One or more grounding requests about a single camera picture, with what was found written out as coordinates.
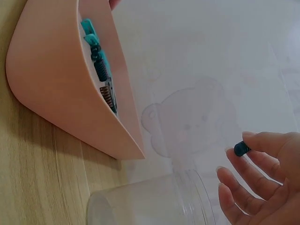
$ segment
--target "spring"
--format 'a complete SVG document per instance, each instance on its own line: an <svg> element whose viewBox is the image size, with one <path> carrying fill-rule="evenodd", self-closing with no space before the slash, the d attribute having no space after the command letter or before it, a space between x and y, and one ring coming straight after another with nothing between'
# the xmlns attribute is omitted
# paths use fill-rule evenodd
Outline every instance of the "spring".
<svg viewBox="0 0 300 225"><path fill-rule="evenodd" d="M95 61L94 67L95 67L96 73L99 77L99 80L101 82L106 81L108 78L108 72L106 70L104 60L100 59L100 60Z"/></svg>
<svg viewBox="0 0 300 225"><path fill-rule="evenodd" d="M100 88L100 92L104 98L104 100L106 101L106 103L108 104L108 106L110 107L110 109L114 112L117 113L117 109L115 107L115 104L113 102L113 98L112 98L112 94L111 94L111 90L109 86L104 86Z"/></svg>

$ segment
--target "finger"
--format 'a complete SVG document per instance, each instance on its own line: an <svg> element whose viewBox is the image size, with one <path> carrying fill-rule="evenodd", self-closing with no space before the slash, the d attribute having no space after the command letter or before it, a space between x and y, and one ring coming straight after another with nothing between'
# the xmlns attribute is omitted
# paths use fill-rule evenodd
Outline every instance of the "finger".
<svg viewBox="0 0 300 225"><path fill-rule="evenodd" d="M120 3L121 0L109 0L109 5L111 6L111 10L116 8L116 6Z"/></svg>
<svg viewBox="0 0 300 225"><path fill-rule="evenodd" d="M239 182L232 172L225 167L217 170L220 182L229 187L236 204L247 214L256 215L265 203L264 200L254 198Z"/></svg>
<svg viewBox="0 0 300 225"><path fill-rule="evenodd" d="M268 155L278 158L284 145L294 138L299 138L300 134L291 132L287 134L261 132L254 134L243 132L243 141L255 151L266 152Z"/></svg>
<svg viewBox="0 0 300 225"><path fill-rule="evenodd" d="M269 177L283 184L285 181L285 173L282 171L278 160L259 151L250 151L247 155L251 161L261 168Z"/></svg>
<svg viewBox="0 0 300 225"><path fill-rule="evenodd" d="M219 200L222 211L232 225L249 224L251 217L238 208L230 189L222 183L219 185Z"/></svg>
<svg viewBox="0 0 300 225"><path fill-rule="evenodd" d="M283 204L276 213L272 213L260 223L264 225L282 225L282 224L291 224L298 225L300 222L300 213L299 213L299 203L300 195L295 195L293 198L290 198L286 204Z"/></svg>
<svg viewBox="0 0 300 225"><path fill-rule="evenodd" d="M249 187L264 200L269 200L281 186L262 175L245 157L236 156L233 149L229 149L226 155Z"/></svg>
<svg viewBox="0 0 300 225"><path fill-rule="evenodd" d="M291 185L300 190L300 134L243 132L244 142L253 150L264 151L279 160L280 167Z"/></svg>

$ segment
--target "wood grain surface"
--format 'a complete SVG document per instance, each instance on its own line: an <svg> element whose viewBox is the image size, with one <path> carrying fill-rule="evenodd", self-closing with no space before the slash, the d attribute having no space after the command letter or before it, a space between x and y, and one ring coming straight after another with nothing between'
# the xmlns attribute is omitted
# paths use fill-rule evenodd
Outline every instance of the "wood grain surface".
<svg viewBox="0 0 300 225"><path fill-rule="evenodd" d="M0 0L0 224L85 224L90 194L125 184L125 171L11 93L5 57L25 3Z"/></svg>

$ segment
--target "transparent plastic jar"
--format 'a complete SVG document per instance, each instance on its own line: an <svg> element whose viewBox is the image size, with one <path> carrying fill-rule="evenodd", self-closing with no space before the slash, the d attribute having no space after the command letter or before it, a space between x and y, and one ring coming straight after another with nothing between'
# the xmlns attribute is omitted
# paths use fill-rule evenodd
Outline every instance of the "transparent plastic jar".
<svg viewBox="0 0 300 225"><path fill-rule="evenodd" d="M88 225L215 225L195 170L94 193Z"/></svg>

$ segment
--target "fingernail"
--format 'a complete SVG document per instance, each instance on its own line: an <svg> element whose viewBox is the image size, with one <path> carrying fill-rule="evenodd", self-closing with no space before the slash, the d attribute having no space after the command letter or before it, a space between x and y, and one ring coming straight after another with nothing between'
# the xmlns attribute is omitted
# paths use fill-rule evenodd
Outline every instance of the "fingernail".
<svg viewBox="0 0 300 225"><path fill-rule="evenodd" d="M253 132L249 132L249 131L244 131L242 133L242 136L243 137L251 137L251 136L254 136L256 133L253 133Z"/></svg>
<svg viewBox="0 0 300 225"><path fill-rule="evenodd" d="M225 148L225 152L227 152L229 149L232 149L232 147Z"/></svg>
<svg viewBox="0 0 300 225"><path fill-rule="evenodd" d="M221 169L221 168L223 168L222 166L217 166L217 168L216 168L216 173L218 172L218 169Z"/></svg>

